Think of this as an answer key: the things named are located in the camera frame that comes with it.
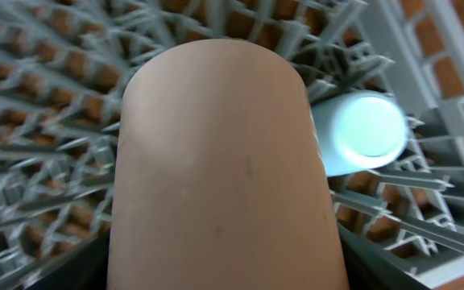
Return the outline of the pink cup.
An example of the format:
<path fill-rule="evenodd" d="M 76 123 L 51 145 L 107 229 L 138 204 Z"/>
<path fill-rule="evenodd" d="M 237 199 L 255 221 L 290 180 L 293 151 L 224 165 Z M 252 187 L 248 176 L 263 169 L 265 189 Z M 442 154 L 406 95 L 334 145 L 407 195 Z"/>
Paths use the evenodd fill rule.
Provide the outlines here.
<path fill-rule="evenodd" d="M 305 87 L 241 40 L 148 61 L 122 102 L 107 286 L 346 289 Z"/>

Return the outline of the light blue cup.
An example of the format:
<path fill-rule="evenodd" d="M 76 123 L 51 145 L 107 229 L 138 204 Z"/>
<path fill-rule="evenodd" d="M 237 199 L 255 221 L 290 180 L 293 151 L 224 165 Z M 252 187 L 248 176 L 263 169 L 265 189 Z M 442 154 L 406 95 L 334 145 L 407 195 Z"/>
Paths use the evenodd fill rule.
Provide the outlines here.
<path fill-rule="evenodd" d="M 384 167 L 404 151 L 408 120 L 391 98 L 359 91 L 311 107 L 328 177 Z"/>

